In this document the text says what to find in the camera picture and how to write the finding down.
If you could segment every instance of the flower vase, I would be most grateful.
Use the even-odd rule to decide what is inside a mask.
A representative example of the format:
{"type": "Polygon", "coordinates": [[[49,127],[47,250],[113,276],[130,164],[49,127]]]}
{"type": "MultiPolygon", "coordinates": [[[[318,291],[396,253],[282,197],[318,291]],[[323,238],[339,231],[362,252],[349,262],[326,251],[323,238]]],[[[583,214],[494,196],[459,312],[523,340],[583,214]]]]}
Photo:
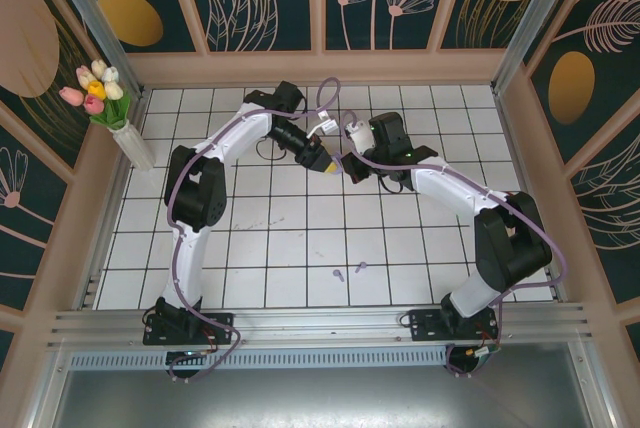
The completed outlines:
{"type": "Polygon", "coordinates": [[[113,139],[116,140],[135,168],[142,171],[149,171],[153,168],[155,157],[147,142],[140,136],[140,132],[129,123],[129,120],[119,130],[109,128],[109,131],[113,133],[113,139]]]}

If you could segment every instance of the enclosure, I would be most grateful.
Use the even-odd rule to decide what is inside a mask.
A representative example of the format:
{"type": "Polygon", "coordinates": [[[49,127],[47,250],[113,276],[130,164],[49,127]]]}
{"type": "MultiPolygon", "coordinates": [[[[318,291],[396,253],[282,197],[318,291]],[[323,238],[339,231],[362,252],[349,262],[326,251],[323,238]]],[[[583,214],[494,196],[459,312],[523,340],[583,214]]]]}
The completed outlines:
{"type": "Polygon", "coordinates": [[[0,1],[2,426],[637,426],[639,6],[0,1]],[[109,83],[130,96],[138,158],[116,115],[112,132],[90,123],[88,97],[59,94],[78,73],[102,87],[97,69],[105,107],[128,99],[109,83]],[[329,77],[339,86],[320,91],[329,77]],[[283,80],[304,96],[303,134],[335,94],[340,125],[396,113],[413,147],[497,190],[486,196],[533,197],[566,276],[554,253],[519,283],[546,286],[495,306],[499,337],[482,346],[499,352],[481,372],[449,362],[479,338],[418,341],[403,322],[479,276],[478,225],[389,178],[354,184],[342,126],[316,131],[335,173],[266,136],[224,162],[198,286],[202,313],[233,318],[237,350],[185,386],[169,365],[201,370],[229,345],[180,365],[175,353],[209,345],[143,343],[141,318],[176,278],[172,153],[283,80]]]}

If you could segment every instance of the yellow tulip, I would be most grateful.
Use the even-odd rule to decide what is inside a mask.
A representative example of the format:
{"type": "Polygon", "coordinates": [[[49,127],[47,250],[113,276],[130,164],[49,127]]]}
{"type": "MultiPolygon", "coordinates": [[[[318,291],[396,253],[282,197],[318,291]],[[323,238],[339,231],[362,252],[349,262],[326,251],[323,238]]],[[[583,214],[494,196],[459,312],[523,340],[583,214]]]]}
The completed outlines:
{"type": "Polygon", "coordinates": [[[99,81],[92,81],[89,83],[87,91],[90,95],[100,98],[101,100],[104,100],[107,97],[107,93],[104,91],[104,85],[99,81]]]}

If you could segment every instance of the purple mark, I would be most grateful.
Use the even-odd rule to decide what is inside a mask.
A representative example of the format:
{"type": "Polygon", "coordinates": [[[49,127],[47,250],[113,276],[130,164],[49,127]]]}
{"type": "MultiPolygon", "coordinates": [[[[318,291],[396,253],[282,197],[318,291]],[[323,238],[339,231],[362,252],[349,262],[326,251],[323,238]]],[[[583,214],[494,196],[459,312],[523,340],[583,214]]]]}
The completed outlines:
{"type": "Polygon", "coordinates": [[[340,270],[333,270],[333,276],[337,276],[340,278],[340,281],[344,283],[344,276],[342,276],[342,272],[340,270]]]}

